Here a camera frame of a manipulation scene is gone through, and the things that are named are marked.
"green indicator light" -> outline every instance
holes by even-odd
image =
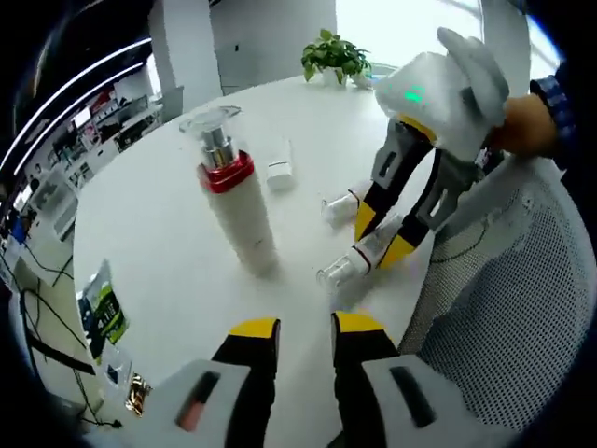
[[[409,100],[412,101],[414,103],[420,103],[423,98],[421,98],[419,95],[417,95],[415,92],[413,91],[407,91],[404,93],[404,97]]]
[[[419,93],[424,94],[425,89],[423,87],[419,87],[419,86],[410,86],[410,89],[412,91],[406,91],[404,93],[404,97],[407,100],[412,101],[413,103],[420,103],[423,100],[423,97],[420,96]]]

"green plant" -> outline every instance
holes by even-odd
[[[304,69],[305,79],[309,81],[315,72],[325,68],[334,68],[338,82],[344,76],[358,75],[371,68],[364,49],[358,49],[352,42],[341,40],[328,30],[321,30],[319,37],[302,51],[300,63]]]

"blue sleeve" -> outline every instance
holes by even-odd
[[[568,168],[571,159],[578,152],[576,119],[569,96],[568,71],[566,63],[560,65],[554,76],[531,81],[531,93],[538,95],[548,107],[549,114],[558,128],[560,150],[554,157],[562,169]]]

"ceiling light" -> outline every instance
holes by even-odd
[[[58,124],[59,122],[61,122],[61,120],[66,116],[66,114],[68,114],[70,111],[72,111],[77,105],[79,105],[79,103],[83,102],[91,94],[95,93],[96,91],[98,91],[99,89],[101,89],[106,84],[111,83],[115,79],[121,77],[122,75],[126,75],[127,73],[131,72],[135,68],[139,68],[142,65],[143,65],[143,63],[136,63],[135,65],[132,65],[132,66],[130,66],[129,68],[127,68],[125,70],[122,70],[120,73],[117,73],[117,74],[115,74],[112,77],[109,77],[106,81],[102,82],[101,84],[98,84],[97,86],[95,86],[93,89],[91,89],[87,93],[83,94],[82,96],[79,96],[78,99],[74,103],[72,103],[71,105],[69,105],[68,107],[66,107],[64,109],[64,111],[58,117],[56,117],[56,119],[54,119],[54,121],[52,121],[48,125],[48,127],[46,129],[44,129],[44,132],[42,132],[37,137],[37,139],[31,144],[31,146],[29,147],[29,150],[27,151],[27,153],[25,154],[25,156],[21,159],[21,161],[19,162],[19,165],[17,165],[17,168],[15,169],[15,171],[14,171],[13,174],[17,175],[17,173],[22,168],[22,166],[25,164],[25,162],[27,161],[27,158],[33,152],[33,150],[35,149],[35,147],[37,147],[37,145],[39,145],[39,143],[46,137],[46,135],[54,128],[54,126],[56,126],[56,124]]]
[[[64,91],[66,91],[66,89],[68,89],[69,87],[71,87],[73,84],[75,84],[77,81],[79,81],[82,77],[84,77],[85,75],[87,75],[92,70],[95,70],[97,67],[99,67],[103,63],[106,63],[106,62],[110,61],[111,59],[116,58],[120,54],[122,54],[122,53],[124,53],[126,51],[129,51],[130,49],[134,49],[134,48],[140,47],[140,46],[142,46],[144,44],[147,44],[149,42],[151,42],[151,37],[148,37],[146,39],[142,39],[142,40],[140,40],[138,42],[135,42],[134,44],[130,44],[127,47],[124,47],[122,49],[118,49],[118,50],[114,51],[113,53],[108,54],[107,56],[105,56],[104,58],[100,59],[96,63],[93,63],[92,65],[90,65],[89,67],[87,67],[81,73],[79,73],[78,75],[76,75],[75,77],[73,77],[70,81],[68,81],[66,84],[64,84],[62,87],[60,87],[57,91],[55,91],[54,94],[52,96],[50,96],[47,99],[47,101],[44,104],[42,104],[41,107],[39,107],[39,109],[37,109],[37,111],[31,116],[31,118],[22,127],[21,131],[17,134],[17,136],[13,140],[12,144],[10,145],[10,148],[8,149],[7,153],[5,154],[4,158],[2,159],[2,163],[0,163],[0,169],[2,169],[2,167],[4,166],[4,164],[7,162],[7,159],[10,156],[10,153],[15,148],[15,146],[19,144],[19,142],[21,141],[21,139],[25,135],[25,133],[27,131],[29,131],[29,128],[31,128],[31,126],[34,124],[34,122],[44,112],[44,110],[46,110],[48,108],[48,106],[50,104],[52,104],[52,102],[56,98],[58,98]]]

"black cable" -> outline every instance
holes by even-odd
[[[87,392],[85,392],[85,386],[83,385],[83,380],[81,380],[81,375],[79,375],[78,371],[76,371],[75,369],[73,369],[73,373],[75,374],[76,384],[78,385],[78,388],[81,391],[81,394],[83,395],[83,399],[85,400],[85,406],[87,409],[90,410],[91,415],[93,415],[93,419],[95,420],[95,422],[93,423],[99,425],[100,421],[97,418],[97,414],[93,411],[93,408],[91,408],[90,399],[87,396]]]
[[[35,325],[34,320],[31,318],[31,315],[27,311],[27,308],[25,308],[25,313],[27,314],[27,317],[29,317],[29,320],[31,321],[31,325],[34,327],[35,336],[37,337],[37,339],[39,341],[41,341],[41,336],[39,335],[39,331],[37,330],[37,326]],[[48,364],[48,356],[45,353],[42,353],[42,355],[44,356],[44,361],[46,361],[46,364]]]
[[[28,333],[28,336],[29,344],[39,353],[43,353],[44,355],[51,357],[52,359],[59,362],[63,366],[68,367],[69,369],[82,371],[83,373],[87,373],[88,375],[95,375],[95,371],[93,370],[93,367],[90,364],[86,364],[82,361],[79,361],[78,359],[69,357],[63,352],[59,352],[55,348],[52,348],[49,345],[39,341],[31,333]]]
[[[483,226],[483,231],[481,232],[481,235],[479,236],[478,240],[472,246],[468,247],[467,249],[463,250],[462,252],[460,252],[456,255],[446,257],[445,259],[431,259],[431,260],[429,260],[429,263],[430,264],[446,263],[448,261],[452,261],[453,259],[457,259],[457,258],[461,257],[462,255],[466,255],[468,252],[475,249],[481,243],[481,240],[483,239],[483,236],[485,236],[485,232],[487,231],[488,227],[489,226],[487,225],[487,223],[485,223],[485,225]]]
[[[33,289],[30,289],[30,288],[28,288],[28,287],[26,287],[26,288],[25,288],[25,289],[22,291],[22,293],[25,293],[25,292],[30,292],[30,293],[32,293],[32,294],[34,294],[34,295],[36,295],[36,296],[37,296],[37,298],[38,298],[38,299],[40,299],[40,300],[42,301],[42,303],[44,303],[44,305],[46,305],[46,306],[48,307],[48,309],[49,309],[49,310],[50,310],[50,311],[51,311],[51,312],[52,312],[52,313],[53,313],[53,314],[56,316],[56,318],[58,318],[58,320],[60,320],[61,324],[63,324],[63,325],[64,325],[64,327],[65,327],[66,329],[68,329],[68,331],[69,331],[69,332],[70,332],[70,333],[73,335],[73,337],[76,339],[76,341],[77,341],[77,342],[78,342],[78,343],[79,343],[79,344],[80,344],[80,345],[81,345],[83,348],[87,349],[87,345],[86,345],[86,344],[85,344],[83,341],[81,341],[81,340],[78,338],[78,336],[77,336],[77,335],[76,335],[76,333],[73,331],[73,329],[71,329],[71,328],[68,326],[68,324],[62,320],[62,318],[60,317],[60,315],[59,315],[58,313],[56,313],[56,311],[54,311],[54,309],[53,309],[53,308],[51,307],[51,305],[50,305],[50,304],[49,304],[49,303],[46,301],[46,299],[44,299],[43,297],[41,297],[41,295],[40,295],[40,294],[37,294],[37,292],[35,292]]]
[[[43,264],[41,264],[39,262],[39,260],[37,259],[37,257],[35,256],[35,254],[33,253],[33,251],[31,250],[31,248],[27,245],[27,243],[24,243],[24,244],[25,244],[25,248],[29,251],[29,253],[31,254],[31,256],[34,258],[35,262],[37,263],[37,266],[39,266],[41,269],[43,269],[44,271],[48,271],[49,273],[57,273],[58,276],[64,274],[68,278],[70,278],[71,280],[75,281],[75,279],[73,278],[73,276],[70,273],[68,273],[67,271],[65,271],[64,269],[61,269],[61,270],[51,269],[51,268],[47,268],[46,266],[44,266]]]
[[[41,290],[41,280],[39,279],[39,277],[37,277],[37,288],[35,290],[37,291],[37,294],[40,294],[39,291]],[[39,313],[41,311],[39,302],[40,302],[40,300],[38,298],[35,301],[35,303],[37,303],[37,318],[35,319],[35,325],[34,325],[35,331],[37,331],[37,327],[39,326],[39,319],[41,317],[41,314]]]
[[[31,348],[31,336],[29,335],[29,333],[27,332],[27,308],[25,307],[25,301],[22,298],[22,292],[21,292],[21,287],[19,286],[19,282],[17,281],[17,277],[15,277],[15,274],[12,272],[12,270],[10,269],[10,267],[8,266],[7,261],[4,258],[4,255],[2,254],[2,252],[0,251],[0,259],[2,259],[2,262],[4,263],[4,265],[7,267],[7,271],[10,274],[10,276],[12,277],[12,279],[15,282],[15,288],[19,291],[19,311],[21,312],[21,320],[22,320],[22,327],[25,331],[25,344],[27,345],[27,351],[29,352],[29,358],[31,359],[31,367],[34,371],[34,376],[35,378],[37,378],[37,381],[39,381],[39,383],[41,385],[43,385],[43,382],[41,381],[41,376],[39,375],[39,370],[37,369],[37,364],[35,363],[35,357],[34,357],[34,351]]]
[[[110,423],[110,422],[94,422],[93,420],[90,420],[89,418],[85,418],[85,417],[81,417],[81,420],[83,420],[84,422],[87,422],[87,423],[91,423],[97,427],[113,427],[114,429],[119,429],[122,427],[122,423],[120,423],[120,420],[115,420],[112,423]]]

